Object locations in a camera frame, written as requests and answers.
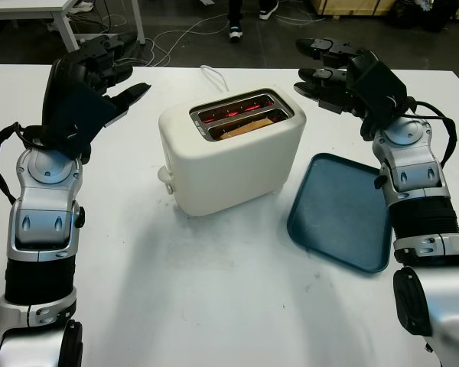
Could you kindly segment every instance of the sneaker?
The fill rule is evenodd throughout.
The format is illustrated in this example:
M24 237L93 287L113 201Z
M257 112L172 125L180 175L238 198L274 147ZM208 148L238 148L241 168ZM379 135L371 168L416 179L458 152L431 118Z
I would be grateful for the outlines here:
M242 26L239 25L239 23L229 25L229 40L231 41L231 43L234 44L236 42L239 42L242 36L243 36L243 30L242 30Z
M272 6L269 10L260 9L260 14L259 14L260 19L262 19L263 21L266 21L267 19L270 18L272 13L277 10L277 8L278 8L278 0L275 0L275 5Z
M68 14L76 14L76 13L88 13L92 11L93 3L91 2L79 2L75 6L73 6L69 11Z

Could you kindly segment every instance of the white toaster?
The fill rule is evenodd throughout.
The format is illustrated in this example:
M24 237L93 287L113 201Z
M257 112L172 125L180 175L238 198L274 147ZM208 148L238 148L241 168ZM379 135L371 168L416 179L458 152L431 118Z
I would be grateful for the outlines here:
M163 112L158 178L181 209L205 216L281 187L306 123L276 86L221 93Z

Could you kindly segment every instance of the white table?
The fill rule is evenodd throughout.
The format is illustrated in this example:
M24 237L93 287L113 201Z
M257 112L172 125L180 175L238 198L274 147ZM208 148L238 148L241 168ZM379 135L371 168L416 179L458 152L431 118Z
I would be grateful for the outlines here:
M46 19L53 18L68 52L78 50L67 12L77 0L0 0L0 19ZM138 42L145 43L145 34L138 0L132 0Z
M367 276L288 237L285 222L311 157L337 154L378 166L360 121L335 115L292 88L297 70L221 70L230 88L275 83L306 111L308 123L282 190L202 218L182 213L158 168L164 156L158 116L167 107L218 93L198 69L136 68L123 88L153 87L93 142L78 195L86 207L75 285L84 326L85 366L431 366L421 337L400 326L388 268ZM41 123L49 67L0 66L0 129ZM445 71L398 71L409 94L457 123L459 79ZM434 152L447 134L434 125ZM18 194L19 140L2 148L0 167ZM459 216L459 142L444 170ZM0 192L0 296L10 205Z

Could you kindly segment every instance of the white table leg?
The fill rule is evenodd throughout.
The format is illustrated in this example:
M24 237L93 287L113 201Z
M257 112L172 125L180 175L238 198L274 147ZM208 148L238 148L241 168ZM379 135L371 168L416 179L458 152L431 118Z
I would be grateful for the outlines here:
M70 22L66 15L62 14L61 12L51 12L53 15L54 23L58 27L58 31L61 34L61 38L63 38L64 45L67 47L68 52L72 52L78 50L80 47L78 46L77 40L75 39L75 35L71 30Z
M138 0L132 0L132 11L135 15L136 28L138 29L138 42L140 44L145 44L145 32L143 31L143 21L141 20Z

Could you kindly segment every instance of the floor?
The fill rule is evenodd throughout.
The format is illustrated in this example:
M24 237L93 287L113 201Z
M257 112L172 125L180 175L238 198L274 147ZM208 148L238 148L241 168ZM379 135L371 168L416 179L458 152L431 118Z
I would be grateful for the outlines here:
M185 34L174 45L170 58L154 48L151 64L170 67L299 68L317 67L317 62L301 56L294 46L300 37L334 37L374 50L392 69L453 70L459 76L459 21L452 21L441 33L421 28L402 30L385 24L381 18L341 18L324 20L311 14L302 1L281 2L277 15L304 19L291 21L273 17L260 21L258 2L246 1L243 6L243 39L231 44L227 36L226 0L203 5L200 0L139 0L145 36L156 39L159 47L170 50L183 32L203 19L192 31L211 34ZM111 33L134 30L131 2L106 0L111 17ZM108 23L104 2L96 0L96 11L80 13L72 22L77 33L105 30ZM105 26L99 24L103 18ZM151 61L151 41L136 50L144 65ZM0 32L0 63L52 63L66 52L58 33L47 31L45 21L19 21L18 27L7 24Z

